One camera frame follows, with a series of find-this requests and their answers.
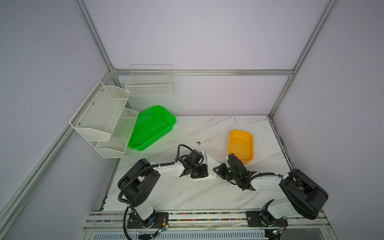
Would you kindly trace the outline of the white paper napkin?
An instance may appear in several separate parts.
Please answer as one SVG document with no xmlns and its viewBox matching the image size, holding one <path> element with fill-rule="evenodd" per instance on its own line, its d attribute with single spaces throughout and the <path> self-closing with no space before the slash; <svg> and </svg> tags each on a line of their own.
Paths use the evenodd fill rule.
<svg viewBox="0 0 384 240">
<path fill-rule="evenodd" d="M 203 163 L 207 165 L 208 167 L 208 176 L 198 179 L 193 179 L 193 181 L 207 181 L 207 180 L 214 180 L 218 177 L 218 174 L 214 171 L 214 168 L 219 167 L 221 162 L 216 161 L 214 158 L 212 158 L 210 155 L 207 154 L 205 151 L 201 151 L 204 157 Z"/>
</svg>

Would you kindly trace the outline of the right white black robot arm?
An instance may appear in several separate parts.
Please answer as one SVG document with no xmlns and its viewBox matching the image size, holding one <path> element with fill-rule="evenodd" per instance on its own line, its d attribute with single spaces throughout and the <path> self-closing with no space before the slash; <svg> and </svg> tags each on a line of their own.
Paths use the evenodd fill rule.
<svg viewBox="0 0 384 240">
<path fill-rule="evenodd" d="M 292 169 L 285 176 L 275 173 L 257 173 L 248 171 L 242 161 L 234 154 L 228 156 L 227 163 L 213 171 L 223 180 L 238 186 L 242 191 L 273 191 L 284 195 L 283 198 L 269 200 L 263 208 L 247 212 L 249 223 L 263 227 L 279 225 L 280 228 L 267 234 L 268 238 L 279 238 L 287 229 L 287 217 L 301 215 L 314 220 L 319 215 L 328 193 L 299 169 Z"/>
</svg>

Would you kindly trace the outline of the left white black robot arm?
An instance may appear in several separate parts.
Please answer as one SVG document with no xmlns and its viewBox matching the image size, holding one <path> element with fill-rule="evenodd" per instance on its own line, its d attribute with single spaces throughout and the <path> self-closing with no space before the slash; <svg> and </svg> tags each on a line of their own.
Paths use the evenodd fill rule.
<svg viewBox="0 0 384 240">
<path fill-rule="evenodd" d="M 178 145 L 177 156 L 172 162 L 150 163 L 146 159 L 137 161 L 118 182 L 120 189 L 118 201 L 127 205 L 123 216 L 125 237 L 131 239 L 128 233 L 128 211 L 131 211 L 130 220 L 136 217 L 142 228 L 158 228 L 154 233 L 139 237 L 140 240 L 152 240 L 165 232 L 169 227 L 169 213 L 157 213 L 148 201 L 158 180 L 161 177 L 184 176 L 189 176 L 193 180 L 207 178 L 211 162 L 212 158 L 205 151 L 193 150 L 184 144 Z"/>
</svg>

